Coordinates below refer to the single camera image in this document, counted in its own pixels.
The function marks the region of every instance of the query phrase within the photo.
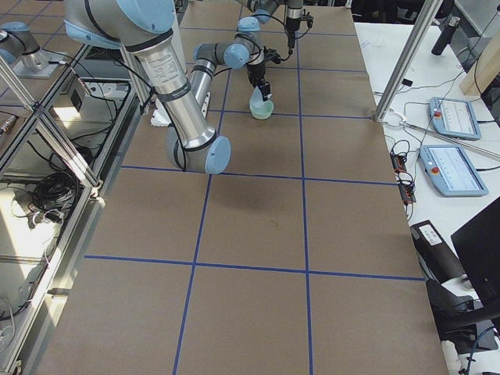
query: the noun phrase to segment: silver robot arm segment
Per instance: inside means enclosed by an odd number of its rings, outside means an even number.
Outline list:
[[[21,57],[24,66],[32,72],[48,66],[47,54],[22,22],[8,22],[0,26],[0,56],[8,64]]]
[[[182,151],[175,164],[182,170],[221,173],[229,163],[230,143],[206,122],[173,49],[174,12],[170,0],[66,0],[66,32],[104,48],[123,44],[137,56],[175,124]]]
[[[251,66],[263,66],[265,64],[259,22],[255,17],[246,17],[240,20],[237,25],[237,33],[232,42],[199,45],[195,49],[194,57],[196,63],[191,74],[191,90],[198,105],[202,106],[218,65],[226,65],[231,69],[241,69],[246,65],[248,71],[250,71]],[[266,82],[263,76],[265,67],[261,70],[261,73],[262,82]],[[263,100],[268,100],[271,96],[270,85],[268,82],[266,83],[267,91],[265,96],[262,93]],[[185,152],[179,147],[175,128],[171,126],[168,128],[166,139],[167,157],[173,165],[181,167]]]

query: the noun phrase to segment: aluminum extrusion bar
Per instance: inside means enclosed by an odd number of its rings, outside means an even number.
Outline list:
[[[434,16],[438,12],[442,2],[443,0],[426,0],[423,4],[422,11],[416,19],[412,33],[408,37],[408,41],[403,48],[401,56],[399,57],[396,67],[394,68],[391,78],[389,79],[384,90],[384,94],[379,101],[377,110],[373,115],[373,119],[375,121],[381,122],[387,114],[389,106],[391,105],[411,62],[413,61],[413,58],[422,43],[422,40],[425,37],[425,33],[432,24]]]
[[[73,143],[46,112],[40,115],[37,129],[84,186],[90,188],[99,186],[98,178],[88,166],[84,157],[75,149]]]
[[[0,57],[0,77],[12,88],[19,100],[24,104],[24,107],[33,111],[35,103],[33,96],[2,57]]]

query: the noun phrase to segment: metal shelf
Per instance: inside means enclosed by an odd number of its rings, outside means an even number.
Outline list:
[[[98,196],[98,188],[103,182],[100,181],[101,175],[105,174],[107,162],[113,147],[117,139],[119,139],[120,135],[123,133],[124,125],[138,123],[141,116],[139,101],[133,87],[130,85],[130,90],[120,107],[121,110],[116,114],[114,125],[107,133],[104,143],[101,146],[102,152],[100,152],[97,159],[94,160],[92,167],[87,165],[83,156],[80,155],[71,140],[66,136],[64,130],[52,118],[49,109],[54,105],[66,81],[73,74],[74,70],[72,68],[79,64],[79,61],[89,53],[90,49],[89,46],[84,46],[78,51],[75,57],[68,62],[71,67],[67,66],[62,68],[60,75],[55,79],[47,93],[39,101],[29,95],[29,91],[22,83],[20,87],[11,86],[20,97],[25,109],[30,110],[31,114],[22,124],[17,124],[9,134],[4,134],[7,136],[4,137],[4,135],[2,135],[2,138],[0,138],[0,180],[36,183],[44,177],[43,173],[17,173],[9,171],[9,166],[16,157],[20,155],[20,151],[27,143],[28,138],[37,130],[48,142],[50,148],[59,155],[61,159],[66,160],[66,165],[71,168],[82,183],[83,191],[78,198],[73,213],[59,233],[57,246],[52,253],[50,264],[45,271],[43,271],[41,279],[37,284],[36,291],[30,300],[30,304],[15,318],[16,336],[12,344],[7,346],[3,353],[0,353],[0,372],[4,369],[7,373],[13,371],[17,366],[16,362],[20,357],[23,346],[26,344],[27,338],[30,334],[35,337],[38,335],[38,329],[40,329],[40,327],[35,328],[34,322],[39,315],[42,315],[44,319],[46,318],[45,314],[47,311],[45,311],[44,302],[47,301],[47,292],[52,285],[55,275],[61,272],[59,267],[63,264],[63,273],[71,273],[73,266],[69,266],[68,264],[72,265],[74,262],[73,258],[79,256],[78,251],[75,252],[74,248],[70,246],[70,242],[85,240],[85,231],[80,228],[82,225],[81,221],[89,220],[89,217],[85,217],[85,220],[82,220],[82,216],[84,212],[88,210],[89,205],[95,205],[95,203],[98,202],[98,200],[95,200],[95,197]],[[0,69],[0,73],[5,72],[5,65],[3,60],[0,61],[0,67],[2,68]],[[5,80],[9,82],[11,78],[12,77],[5,78]],[[16,79],[16,77],[13,79],[15,85],[20,84],[20,80]],[[116,82],[118,80],[108,79],[102,81]],[[130,80],[121,79],[120,81],[130,83]]]

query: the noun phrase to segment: black cable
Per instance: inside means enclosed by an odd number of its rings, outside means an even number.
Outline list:
[[[72,56],[69,56],[65,53],[61,53],[61,52],[54,52],[54,51],[51,51],[50,49],[46,49],[46,48],[43,48],[44,51],[47,51],[47,52],[50,52],[50,53],[54,53],[56,55],[60,55],[60,56],[64,56],[64,57],[67,57],[68,59],[71,59],[71,61],[75,62],[76,64],[78,64],[83,70],[85,70],[85,72],[93,79],[93,80],[96,80],[94,75],[88,71],[88,69],[81,63],[79,62],[77,59],[75,59],[74,57]],[[74,73],[75,75],[77,76],[78,79],[80,79],[80,77],[78,76],[77,72],[75,72],[75,70],[73,69],[73,67],[68,64],[67,62],[65,62],[65,66],[68,66]],[[102,93],[102,98],[104,99],[105,95],[104,95],[104,91],[102,90],[102,87],[99,86],[99,88],[101,89],[101,93]],[[109,108],[109,104],[108,102],[106,102],[106,106],[108,107],[108,110],[109,110],[109,113],[111,113],[111,118],[113,117],[112,115],[112,112],[111,112],[111,108]]]
[[[249,41],[250,43],[253,44],[254,48],[257,48],[257,50],[258,50],[257,53],[256,53],[257,56],[253,60],[248,61],[247,64],[253,63],[254,61],[256,61],[260,57],[260,54],[263,51],[262,47],[260,45],[258,45],[257,43],[255,43],[248,35],[237,33],[234,36],[236,38],[241,38],[241,39],[245,39],[246,41]]]
[[[477,172],[487,172],[489,170],[499,170],[500,166],[494,166],[493,168],[476,168]]]
[[[298,39],[301,39],[304,36],[306,36],[307,33],[309,32],[309,30],[311,30],[311,29],[312,29],[312,27],[308,27],[308,29],[303,34],[299,35],[298,37],[295,37],[295,40],[297,41]]]
[[[477,89],[477,92],[479,93],[480,97],[483,94],[483,92],[479,88],[479,84],[477,84],[477,66],[479,65],[479,59],[480,59],[480,57],[482,55],[483,55],[483,52],[479,54],[479,56],[477,57],[476,62],[474,63],[474,75],[473,75],[474,76],[474,84],[476,85],[476,89]]]
[[[395,153],[395,147],[400,144],[400,143],[405,143],[407,144],[408,146],[408,150],[406,150],[405,152],[398,152],[397,154]],[[394,157],[394,156],[401,156],[403,158],[403,162],[406,163],[406,160],[408,160],[408,154],[410,153],[410,143],[408,140],[406,139],[401,139],[397,142],[395,142],[391,148],[391,150],[389,151],[389,155]]]
[[[226,68],[226,69],[219,70],[219,71],[218,71],[217,73],[215,73],[213,76],[214,76],[214,77],[215,77],[215,76],[218,76],[219,74],[224,73],[224,72],[227,72],[228,70],[231,70],[231,69],[233,69],[233,68]]]
[[[487,23],[486,27],[483,29],[483,32],[480,34],[479,38],[477,39],[477,42],[472,46],[472,48],[469,50],[469,55],[467,56],[467,58],[464,60],[467,61],[469,60],[470,56],[472,55],[472,51],[476,48],[476,46],[479,44],[479,42],[481,41],[481,39],[483,38],[484,36],[484,33],[486,32],[486,29],[488,29],[491,25],[491,23],[495,20],[495,17],[497,16],[497,13],[495,13],[493,15],[493,17],[491,18],[490,22]]]
[[[476,337],[476,340],[474,340],[474,343],[472,345],[472,349],[470,350],[470,355],[469,357],[467,358],[467,368],[465,370],[465,372],[463,372],[464,375],[469,375],[470,373],[470,365],[472,364],[472,361],[473,361],[473,356],[474,356],[474,352],[476,352],[476,348],[479,344],[479,341],[480,339],[490,330],[493,330],[495,327],[494,326],[491,326],[491,327],[488,327],[486,328],[485,330],[483,330],[480,334],[477,335]]]
[[[82,135],[79,135],[78,137],[70,138],[70,141],[75,142],[75,141],[77,141],[78,139],[81,139],[81,138],[86,138],[86,137],[91,137],[92,135],[102,134],[102,133],[105,133],[106,131],[110,130],[112,127],[113,127],[113,125],[110,125],[108,127],[105,127],[104,129],[97,130],[97,131],[95,131],[93,133],[82,134]]]
[[[68,210],[76,200],[77,186],[78,182],[67,172],[49,174],[35,187],[33,204],[43,212]]]
[[[106,51],[105,52],[106,55],[108,55],[111,59],[113,59],[114,61],[116,61],[118,64],[120,64],[123,68],[125,68],[126,70],[128,70],[129,72],[131,72],[133,75],[135,75],[137,78],[139,78],[139,80],[142,81],[142,83],[144,83],[148,88],[149,90],[155,90],[154,86],[150,85],[149,82],[147,82],[147,80],[145,80],[143,78],[143,76],[141,76],[138,72],[136,72],[135,70],[133,70],[132,68],[130,68],[127,64],[125,64],[124,62],[121,62],[119,59],[117,59],[115,56],[111,55],[109,53],[109,51]]]
[[[130,94],[130,90],[131,90],[130,83],[128,83],[128,82],[127,82],[127,87],[128,87],[127,96],[125,97],[125,99],[122,101],[120,107],[118,108],[118,112],[116,114],[116,117],[114,119],[112,119],[112,122],[111,122],[111,124],[108,127],[109,129],[106,130],[106,131],[102,131],[102,133],[105,133],[105,136],[104,136],[104,139],[102,140],[102,143],[99,145],[100,148],[98,149],[98,151],[94,155],[94,160],[96,160],[101,155],[102,146],[108,140],[108,137],[111,134],[111,129],[116,125],[116,120],[118,119],[118,113],[120,113],[123,110],[123,107],[125,106],[125,101],[126,101],[128,95]]]
[[[116,102],[114,100],[107,99],[107,98],[99,98],[98,96],[93,95],[91,92],[88,93],[88,96],[90,96],[91,98],[94,98],[94,99],[102,100],[104,102],[111,102],[112,105],[115,107],[115,115],[118,114],[118,107],[116,106]]]
[[[28,145],[31,147],[31,149],[33,150],[33,152],[35,154],[37,154],[41,159],[43,159],[44,161],[46,161],[47,163],[50,163],[48,158],[46,158],[45,156],[43,156],[35,147],[34,145],[30,142],[30,141],[27,141]]]
[[[19,117],[19,116],[18,116],[18,115],[16,115],[15,113],[11,113],[11,112],[0,111],[0,113],[4,113],[4,114],[6,114],[6,115],[10,115],[10,116]]]

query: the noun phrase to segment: wire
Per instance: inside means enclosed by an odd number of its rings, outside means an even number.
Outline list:
[[[98,96],[95,96],[93,95],[91,92],[88,93],[88,96],[90,96],[91,98],[94,98],[94,99],[98,99],[98,100],[102,100],[104,102],[111,102],[113,107],[115,107],[115,116],[118,114],[118,107],[116,106],[116,102],[112,99],[107,99],[107,98],[100,98]],[[111,115],[111,119],[109,119],[110,121],[113,121],[113,115],[112,113],[109,113]]]
[[[476,89],[477,89],[477,92],[479,93],[479,96],[481,96],[483,94],[483,92],[479,88],[479,84],[477,84],[477,66],[479,65],[479,61],[480,61],[480,58],[482,55],[483,55],[483,52],[479,54],[476,62],[474,63],[474,75],[473,75],[474,76],[474,84],[476,85]]]
[[[500,166],[494,166],[493,168],[476,168],[477,172],[487,172],[489,170],[499,170]]]
[[[132,68],[130,68],[127,64],[125,64],[124,62],[121,62],[119,59],[117,59],[115,56],[111,55],[109,53],[109,51],[106,51],[105,52],[106,55],[108,55],[111,59],[113,59],[114,61],[116,61],[118,64],[120,64],[123,68],[125,68],[126,70],[128,70],[129,72],[131,72],[133,75],[135,75],[137,78],[139,78],[139,80],[142,81],[143,84],[145,84],[149,90],[152,90],[153,92],[155,92],[155,88],[154,86],[152,86],[149,82],[147,82],[147,80],[145,80],[143,78],[142,75],[140,75],[138,72],[136,72],[135,70],[133,70]]]
[[[30,141],[27,141],[28,145],[31,147],[31,149],[33,150],[33,152],[35,154],[37,154],[41,159],[45,160],[47,163],[50,163],[48,161],[48,158],[44,157],[35,147],[34,145],[30,142]]]
[[[408,214],[408,207],[411,207],[412,208],[412,211],[410,212],[410,214]],[[406,206],[405,208],[405,214],[406,214],[406,221],[410,221],[413,217],[413,203],[410,203]]]
[[[214,77],[215,77],[215,76],[218,76],[219,74],[224,73],[224,72],[227,72],[228,70],[231,70],[231,69],[233,69],[233,68],[226,68],[226,69],[219,70],[219,71],[218,71],[217,73],[215,73],[213,76],[214,76]]]
[[[28,190],[24,190],[24,189],[21,189],[20,187],[15,187],[15,186],[5,186],[5,187],[0,187],[0,191],[2,190],[6,190],[6,189],[16,189],[16,190],[19,190],[19,191],[23,191],[25,193],[28,193],[28,194],[33,194],[31,191],[28,191]]]
[[[106,131],[110,130],[113,127],[113,125],[109,125],[108,127],[105,127],[104,129],[95,131],[93,133],[88,133],[88,134],[82,134],[79,135],[78,137],[70,138],[70,141],[75,142],[78,139],[85,138],[85,137],[90,137],[92,135],[97,135],[97,134],[102,134],[105,133]]]
[[[14,337],[16,336],[16,322],[14,321],[13,307],[10,305],[10,302],[4,298],[0,298],[0,301],[3,301],[9,307],[10,320],[12,322],[11,326],[4,328],[3,330],[0,330],[0,338],[4,338],[3,333],[5,332],[5,330],[8,330],[9,328],[12,329],[12,337],[10,338],[9,343],[5,344],[5,346],[2,349],[0,349],[0,353],[3,353],[9,347],[9,345],[12,344]]]
[[[390,140],[392,140],[392,142],[393,142],[392,147],[394,147],[396,145],[396,140],[394,139],[394,137],[391,137],[390,135],[387,135],[387,134],[385,134],[384,136],[386,138],[389,138]]]
[[[33,204],[44,213],[67,210],[76,201],[78,182],[67,172],[49,174],[33,192]]]
[[[288,30],[287,30],[287,25],[285,24],[285,22],[284,22],[284,21],[282,21],[282,20],[280,20],[280,19],[278,19],[278,18],[276,18],[275,16],[271,16],[270,14],[254,14],[254,15],[252,15],[252,17],[259,17],[259,16],[269,17],[269,18],[271,18],[271,19],[273,19],[273,20],[275,20],[275,21],[279,22],[279,23],[281,24],[281,26],[283,26],[283,31],[284,31],[285,35],[287,36],[287,38],[292,38],[292,39],[294,40],[294,44],[295,44],[295,42],[296,42],[298,39],[301,39],[301,38],[303,38],[304,36],[306,36],[306,35],[307,35],[307,33],[309,32],[309,30],[311,30],[311,29],[312,29],[311,27],[308,27],[308,29],[307,29],[307,30],[306,30],[306,31],[305,31],[302,35],[300,35],[300,36],[298,36],[298,37],[297,37],[297,36],[295,36],[295,35],[290,35],[290,34],[288,33]],[[287,60],[288,60],[288,59],[290,59],[290,57],[292,56],[292,53],[293,53],[293,50],[289,48],[289,49],[288,49],[288,56],[287,56],[285,59],[280,59],[280,61],[281,61],[281,62],[285,62],[285,61],[287,61]]]
[[[483,29],[483,32],[480,34],[479,38],[477,39],[476,43],[472,46],[472,48],[469,49],[469,55],[467,56],[467,58],[464,60],[467,61],[470,56],[472,55],[472,51],[476,48],[476,46],[479,44],[479,42],[481,41],[481,39],[483,38],[484,36],[484,33],[486,32],[486,30],[490,27],[491,23],[495,20],[495,17],[498,15],[498,12],[495,12],[495,14],[493,15],[493,17],[491,18],[490,22],[487,23],[486,27]]]
[[[464,72],[464,70],[461,70],[459,75],[455,78],[452,78],[451,80],[446,80],[445,82],[442,82],[440,84],[436,84],[436,85],[427,85],[427,86],[417,86],[417,87],[410,87],[408,90],[402,90],[402,88],[400,88],[399,90],[396,91],[396,94],[405,94],[411,90],[419,90],[421,88],[440,88],[441,86],[443,86],[444,84],[449,84],[450,82],[455,82],[457,80],[458,77],[460,77],[460,74],[462,74]],[[380,91],[374,91],[373,92],[376,96],[381,96],[383,95],[384,93],[383,92],[380,92]]]
[[[260,54],[263,51],[262,47],[260,45],[258,45],[257,43],[255,43],[248,35],[237,33],[235,35],[235,37],[236,38],[245,39],[246,41],[249,41],[250,43],[253,44],[254,48],[257,48],[257,50],[258,50],[255,54],[253,54],[253,55],[257,55],[257,56],[253,60],[248,61],[247,64],[253,63],[254,61],[256,61],[260,57]]]
[[[403,107],[403,115],[405,115],[405,116],[406,116],[406,106],[408,104],[429,105],[429,103],[422,103],[422,102],[406,102],[404,107]]]
[[[495,327],[494,326],[491,326],[489,328],[486,328],[485,330],[483,330],[479,335],[477,335],[476,337],[476,340],[474,340],[474,343],[472,345],[472,349],[470,350],[470,356],[469,358],[467,359],[467,368],[465,370],[465,372],[463,372],[464,375],[469,375],[470,373],[470,365],[472,364],[472,358],[474,356],[474,352],[476,351],[476,348],[477,346],[479,345],[479,341],[480,339],[490,330],[493,330]]]
[[[0,111],[0,113],[4,113],[4,114],[6,114],[6,115],[10,115],[10,116],[19,117],[18,115],[16,115],[15,113],[12,113],[12,112]]]
[[[46,48],[43,48],[43,49],[44,49],[45,51],[47,51],[47,52],[54,53],[54,54],[56,54],[56,55],[61,55],[61,56],[67,57],[68,59],[71,59],[71,61],[73,61],[73,62],[75,62],[76,64],[78,64],[79,66],[81,66],[81,68],[82,68],[83,70],[85,70],[85,72],[86,72],[86,73],[87,73],[87,74],[88,74],[88,75],[89,75],[92,79],[96,80],[96,79],[95,79],[95,77],[94,77],[94,75],[93,75],[91,72],[89,72],[89,71],[88,71],[88,69],[87,69],[87,68],[86,68],[86,67],[85,67],[85,66],[84,66],[81,62],[79,62],[77,59],[75,59],[74,57],[69,56],[69,55],[67,55],[66,53],[54,52],[54,51],[51,51],[50,49],[46,49]],[[74,68],[73,68],[70,64],[68,64],[67,62],[64,62],[64,66],[67,66],[68,68],[70,68],[70,69],[73,71],[73,73],[77,76],[77,78],[78,78],[79,80],[81,80],[81,78],[80,78],[80,76],[78,75],[78,73],[75,71],[75,69],[74,69]],[[100,85],[98,85],[98,86],[99,86],[99,89],[101,90],[101,93],[102,93],[102,98],[104,99],[104,97],[105,97],[105,95],[104,95],[104,91],[102,90],[102,87],[101,87]],[[108,104],[108,102],[106,102],[106,106],[108,107],[109,113],[111,114],[111,118],[113,118],[113,114],[112,114],[112,112],[111,112],[111,108],[109,108],[109,104]]]

